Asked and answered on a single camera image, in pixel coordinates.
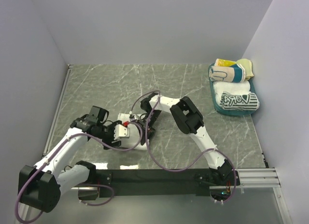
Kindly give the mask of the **white terry towel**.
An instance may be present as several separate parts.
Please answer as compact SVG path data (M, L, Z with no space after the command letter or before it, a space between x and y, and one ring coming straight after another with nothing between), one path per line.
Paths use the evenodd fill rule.
M130 129L130 137L129 138L123 138L120 139L121 141L121 148L125 149L133 149L133 150L142 150L146 151L147 146L146 144L149 143L148 140L146 140L144 145L140 144L140 141L142 140L142 128L138 123L132 123L129 121L129 115L126 113L119 113L117 116L117 120L121 121L121 124L128 127Z

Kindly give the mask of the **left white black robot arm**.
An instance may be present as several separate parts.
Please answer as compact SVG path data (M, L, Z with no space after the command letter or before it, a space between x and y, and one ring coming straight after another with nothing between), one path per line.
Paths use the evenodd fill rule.
M79 161L68 171L64 171L64 168L77 150L90 139L99 140L105 146L119 146L114 133L121 121L106 125L105 117L108 115L107 110L93 106L89 114L70 124L65 136L48 155L34 166L24 166L19 173L18 202L48 213L71 188L80 184L99 184L100 179L93 163Z

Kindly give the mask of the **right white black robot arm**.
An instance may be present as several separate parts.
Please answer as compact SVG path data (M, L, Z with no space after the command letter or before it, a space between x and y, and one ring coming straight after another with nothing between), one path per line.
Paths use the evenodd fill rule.
M188 170L199 158L204 156L209 169L212 171L212 179L216 184L223 185L229 181L232 185L237 185L237 173L233 163L214 144L207 133L203 115L189 97L169 98L160 95L159 91L153 91L141 96L139 99L141 100L140 108L147 113L145 121L146 129L149 128L152 119L156 118L160 112L167 112L172 115L178 129L183 134L188 135L201 150L201 153L187 167L182 169L169 169L162 166L155 159L147 141L147 151L161 169L169 172L183 172Z

